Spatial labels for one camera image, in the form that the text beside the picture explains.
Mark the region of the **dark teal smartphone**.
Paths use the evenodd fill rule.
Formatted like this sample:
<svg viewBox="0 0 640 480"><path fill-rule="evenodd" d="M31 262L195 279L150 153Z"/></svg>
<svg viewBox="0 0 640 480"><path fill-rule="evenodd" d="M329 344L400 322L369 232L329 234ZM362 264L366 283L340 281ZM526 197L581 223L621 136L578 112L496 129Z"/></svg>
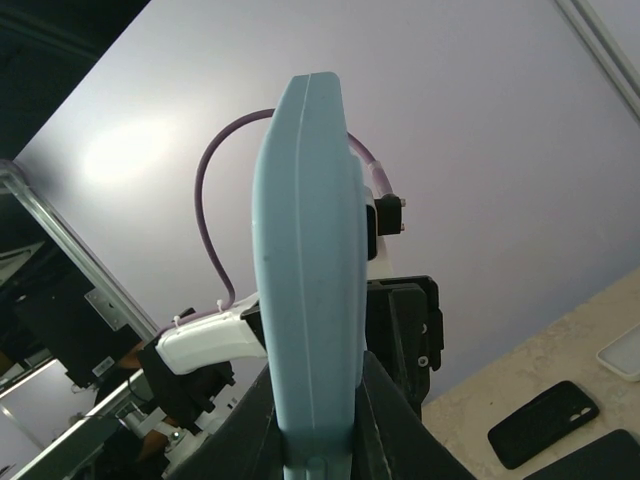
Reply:
<svg viewBox="0 0 640 480"><path fill-rule="evenodd" d="M531 480L633 480L639 478L639 442L614 430L530 474Z"/></svg>

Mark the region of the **beige phone case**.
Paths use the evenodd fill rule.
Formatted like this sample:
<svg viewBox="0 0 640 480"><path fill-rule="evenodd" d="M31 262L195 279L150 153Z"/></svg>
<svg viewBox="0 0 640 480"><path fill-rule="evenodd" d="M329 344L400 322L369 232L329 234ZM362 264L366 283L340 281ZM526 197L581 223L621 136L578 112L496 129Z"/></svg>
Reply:
<svg viewBox="0 0 640 480"><path fill-rule="evenodd" d="M596 354L597 361L627 382L640 377L640 325L637 324Z"/></svg>

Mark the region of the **light blue cased phone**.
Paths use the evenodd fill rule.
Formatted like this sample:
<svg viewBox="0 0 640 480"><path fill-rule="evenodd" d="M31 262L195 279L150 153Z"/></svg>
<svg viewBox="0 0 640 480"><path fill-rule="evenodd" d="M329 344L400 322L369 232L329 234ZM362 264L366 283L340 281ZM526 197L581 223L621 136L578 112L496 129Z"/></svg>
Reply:
<svg viewBox="0 0 640 480"><path fill-rule="evenodd" d="M361 378L367 219L339 78L294 77L258 155L252 239L288 479L351 475Z"/></svg>

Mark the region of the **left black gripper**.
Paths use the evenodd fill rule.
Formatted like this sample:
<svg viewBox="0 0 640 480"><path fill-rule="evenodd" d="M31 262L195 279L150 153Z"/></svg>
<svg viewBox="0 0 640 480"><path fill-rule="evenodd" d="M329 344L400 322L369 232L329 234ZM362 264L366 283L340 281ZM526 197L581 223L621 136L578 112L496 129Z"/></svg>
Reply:
<svg viewBox="0 0 640 480"><path fill-rule="evenodd" d="M365 336L367 349L420 415L445 347L438 284L428 275L370 280Z"/></svg>

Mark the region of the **black cased phone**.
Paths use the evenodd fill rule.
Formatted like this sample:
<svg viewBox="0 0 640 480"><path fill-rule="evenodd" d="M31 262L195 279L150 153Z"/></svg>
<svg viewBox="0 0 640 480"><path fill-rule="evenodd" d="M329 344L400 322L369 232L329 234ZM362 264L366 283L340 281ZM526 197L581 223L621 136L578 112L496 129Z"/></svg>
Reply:
<svg viewBox="0 0 640 480"><path fill-rule="evenodd" d="M487 438L500 463L514 470L599 413L598 405L589 395L564 380L493 426Z"/></svg>

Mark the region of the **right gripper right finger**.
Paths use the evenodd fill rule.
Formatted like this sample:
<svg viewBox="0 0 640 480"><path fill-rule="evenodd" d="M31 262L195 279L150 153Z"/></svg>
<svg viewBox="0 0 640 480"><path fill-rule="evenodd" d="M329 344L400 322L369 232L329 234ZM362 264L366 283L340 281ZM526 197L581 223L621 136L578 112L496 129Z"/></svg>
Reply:
<svg viewBox="0 0 640 480"><path fill-rule="evenodd" d="M364 353L356 390L353 479L464 480L473 475L425 428L381 363Z"/></svg>

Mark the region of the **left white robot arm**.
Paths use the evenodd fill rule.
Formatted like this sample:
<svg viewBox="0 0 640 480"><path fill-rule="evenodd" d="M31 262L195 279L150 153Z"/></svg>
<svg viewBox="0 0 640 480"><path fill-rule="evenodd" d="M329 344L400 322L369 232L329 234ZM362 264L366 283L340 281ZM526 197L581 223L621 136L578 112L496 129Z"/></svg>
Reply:
<svg viewBox="0 0 640 480"><path fill-rule="evenodd" d="M381 363L415 413L429 393L430 374L444 349L439 287L429 276L368 283L365 348ZM224 313L187 310L138 358L159 408L180 425L168 438L167 471L173 473L216 433L237 402L232 361L264 358L266 347L257 295Z"/></svg>

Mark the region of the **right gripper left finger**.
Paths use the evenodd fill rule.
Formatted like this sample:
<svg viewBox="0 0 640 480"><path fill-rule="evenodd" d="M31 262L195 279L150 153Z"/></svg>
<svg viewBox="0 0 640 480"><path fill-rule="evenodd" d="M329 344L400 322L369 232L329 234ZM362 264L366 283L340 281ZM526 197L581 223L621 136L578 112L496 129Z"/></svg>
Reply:
<svg viewBox="0 0 640 480"><path fill-rule="evenodd" d="M269 369L264 368L220 429L172 473L177 480L281 479L284 454Z"/></svg>

